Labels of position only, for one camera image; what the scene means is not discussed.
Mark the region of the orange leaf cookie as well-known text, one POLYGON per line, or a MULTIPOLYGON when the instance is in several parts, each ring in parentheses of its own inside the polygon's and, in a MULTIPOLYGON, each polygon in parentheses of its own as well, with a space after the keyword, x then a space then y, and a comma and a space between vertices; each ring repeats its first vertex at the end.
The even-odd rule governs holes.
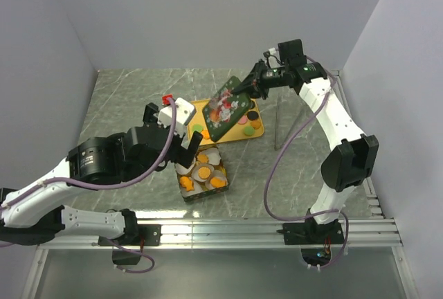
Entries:
POLYGON ((200 153, 197 155, 197 160, 200 163, 209 163, 209 158, 206 154, 200 153))

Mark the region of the round biscuit cookie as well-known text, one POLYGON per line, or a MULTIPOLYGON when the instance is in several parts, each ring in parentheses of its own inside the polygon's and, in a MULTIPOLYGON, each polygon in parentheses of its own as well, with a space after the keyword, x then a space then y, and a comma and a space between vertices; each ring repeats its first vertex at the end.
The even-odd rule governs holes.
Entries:
POLYGON ((198 169, 198 176, 201 180, 207 180, 211 175, 212 170, 209 167, 201 167, 198 169))

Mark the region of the gold tin lid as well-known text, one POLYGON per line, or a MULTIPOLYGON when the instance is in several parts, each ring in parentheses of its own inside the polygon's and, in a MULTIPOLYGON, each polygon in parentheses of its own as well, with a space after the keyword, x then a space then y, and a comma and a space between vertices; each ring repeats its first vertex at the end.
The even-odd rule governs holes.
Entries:
POLYGON ((223 138, 250 109, 251 98, 247 93, 233 93, 240 84, 239 78, 231 76, 202 109, 213 142, 223 138))

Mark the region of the metal tongs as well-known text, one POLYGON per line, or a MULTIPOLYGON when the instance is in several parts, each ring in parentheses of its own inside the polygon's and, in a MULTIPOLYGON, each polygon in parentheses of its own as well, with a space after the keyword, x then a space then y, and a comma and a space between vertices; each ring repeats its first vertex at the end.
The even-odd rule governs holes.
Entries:
POLYGON ((307 117, 307 106, 302 100, 278 95, 275 106, 274 150, 282 149, 296 127, 307 117))

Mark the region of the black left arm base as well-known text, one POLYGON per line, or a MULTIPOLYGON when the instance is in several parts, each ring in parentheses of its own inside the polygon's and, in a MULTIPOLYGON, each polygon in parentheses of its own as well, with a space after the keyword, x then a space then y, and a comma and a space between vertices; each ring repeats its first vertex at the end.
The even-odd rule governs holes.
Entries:
POLYGON ((99 246, 111 246, 111 243, 117 243, 121 246, 159 246, 161 242, 160 224, 142 224, 138 225, 138 232, 135 235, 123 235, 117 239, 99 237, 99 246))

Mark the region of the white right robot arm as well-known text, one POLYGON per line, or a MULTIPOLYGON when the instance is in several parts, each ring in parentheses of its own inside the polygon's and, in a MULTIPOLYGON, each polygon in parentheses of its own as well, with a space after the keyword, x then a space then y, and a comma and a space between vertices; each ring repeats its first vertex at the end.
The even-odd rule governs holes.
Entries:
POLYGON ((334 91, 338 80, 319 62, 305 55, 302 40, 280 42, 264 53, 251 72, 233 89, 234 94, 266 99, 269 90, 289 87, 311 109, 326 135, 330 153, 320 171, 323 186, 305 219, 305 237, 313 243, 329 235, 328 225, 341 216, 350 194, 373 171, 379 141, 351 119, 334 91))

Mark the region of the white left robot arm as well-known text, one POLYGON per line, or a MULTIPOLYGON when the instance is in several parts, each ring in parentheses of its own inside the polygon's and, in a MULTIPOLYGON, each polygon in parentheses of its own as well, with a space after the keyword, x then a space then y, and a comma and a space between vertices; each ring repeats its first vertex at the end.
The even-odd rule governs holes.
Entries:
POLYGON ((1 241, 33 246, 60 236, 96 235, 133 244, 140 236, 135 212, 92 212, 65 203, 89 192, 130 187, 170 163, 190 167, 203 136, 193 134, 186 147, 182 142, 196 112, 183 98, 168 97, 163 108, 149 103, 141 126, 89 138, 34 183, 2 189, 1 241))

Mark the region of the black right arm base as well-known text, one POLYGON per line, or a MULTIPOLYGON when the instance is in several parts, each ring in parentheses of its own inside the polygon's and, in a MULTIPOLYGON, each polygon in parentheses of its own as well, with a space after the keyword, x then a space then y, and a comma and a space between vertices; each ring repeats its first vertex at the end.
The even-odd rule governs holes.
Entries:
POLYGON ((283 235, 285 245, 343 244, 341 224, 335 220, 328 224, 317 224, 313 219, 303 223, 283 223, 277 233, 283 235))

